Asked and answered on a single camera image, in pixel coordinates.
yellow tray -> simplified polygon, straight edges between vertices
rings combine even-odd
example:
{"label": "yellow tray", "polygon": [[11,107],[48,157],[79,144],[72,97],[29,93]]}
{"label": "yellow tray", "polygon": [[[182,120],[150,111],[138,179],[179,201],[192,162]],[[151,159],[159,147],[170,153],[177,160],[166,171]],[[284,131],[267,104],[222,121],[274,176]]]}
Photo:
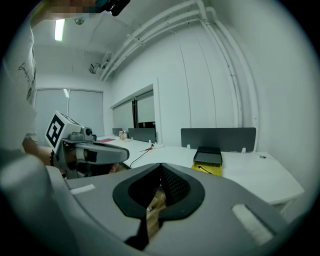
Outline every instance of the yellow tray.
{"label": "yellow tray", "polygon": [[221,164],[194,161],[191,168],[206,174],[211,173],[213,175],[222,176]]}

gray desk divider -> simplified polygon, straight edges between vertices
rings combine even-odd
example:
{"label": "gray desk divider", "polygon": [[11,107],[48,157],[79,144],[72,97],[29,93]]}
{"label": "gray desk divider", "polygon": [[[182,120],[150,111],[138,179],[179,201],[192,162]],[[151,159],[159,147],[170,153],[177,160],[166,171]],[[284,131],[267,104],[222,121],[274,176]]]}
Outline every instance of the gray desk divider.
{"label": "gray desk divider", "polygon": [[129,128],[129,138],[136,141],[156,142],[156,130],[154,128]]}
{"label": "gray desk divider", "polygon": [[220,148],[223,152],[241,152],[255,147],[256,128],[182,128],[181,145],[197,150],[198,147]]}
{"label": "gray desk divider", "polygon": [[122,131],[122,128],[112,128],[112,133],[115,136],[119,136],[120,131]]}

roller blind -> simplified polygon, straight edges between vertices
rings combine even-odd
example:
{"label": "roller blind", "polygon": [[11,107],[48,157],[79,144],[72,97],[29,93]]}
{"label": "roller blind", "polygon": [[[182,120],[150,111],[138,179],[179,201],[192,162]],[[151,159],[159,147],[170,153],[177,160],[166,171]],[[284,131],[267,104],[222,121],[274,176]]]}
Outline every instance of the roller blind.
{"label": "roller blind", "polygon": [[91,128],[97,137],[104,136],[103,93],[71,90],[69,116],[81,125]]}
{"label": "roller blind", "polygon": [[38,135],[38,144],[40,146],[49,146],[45,139],[45,133],[50,124],[55,111],[67,114],[68,98],[61,90],[37,90],[35,99],[35,130]]}
{"label": "roller blind", "polygon": [[122,104],[113,110],[113,122],[114,128],[122,128],[123,131],[134,128],[132,101]]}
{"label": "roller blind", "polygon": [[154,96],[150,95],[142,99],[138,98],[138,122],[148,123],[155,122],[155,103]]}

white shirt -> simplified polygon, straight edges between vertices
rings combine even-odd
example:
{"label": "white shirt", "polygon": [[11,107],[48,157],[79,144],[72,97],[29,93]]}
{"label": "white shirt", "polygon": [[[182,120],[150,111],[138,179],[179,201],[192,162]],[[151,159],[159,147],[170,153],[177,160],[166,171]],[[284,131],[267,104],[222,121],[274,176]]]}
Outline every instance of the white shirt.
{"label": "white shirt", "polygon": [[0,69],[0,147],[16,149],[23,139],[37,140],[32,108],[36,89],[34,36],[30,23],[17,32]]}

white desk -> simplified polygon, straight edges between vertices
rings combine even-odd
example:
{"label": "white desk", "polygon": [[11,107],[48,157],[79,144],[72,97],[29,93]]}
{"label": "white desk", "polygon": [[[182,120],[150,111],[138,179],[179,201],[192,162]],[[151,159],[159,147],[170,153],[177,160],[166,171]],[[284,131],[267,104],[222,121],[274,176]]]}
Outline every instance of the white desk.
{"label": "white desk", "polygon": [[[116,139],[107,144],[123,147],[129,150],[130,156],[124,163],[127,166],[141,156],[151,146],[150,143],[130,140],[124,142]],[[185,147],[157,148],[150,150],[132,168],[155,163],[168,163],[191,168],[197,150]],[[271,155],[260,153],[222,152],[222,175],[230,179],[269,204],[283,204],[297,198],[304,189],[295,178]]]}

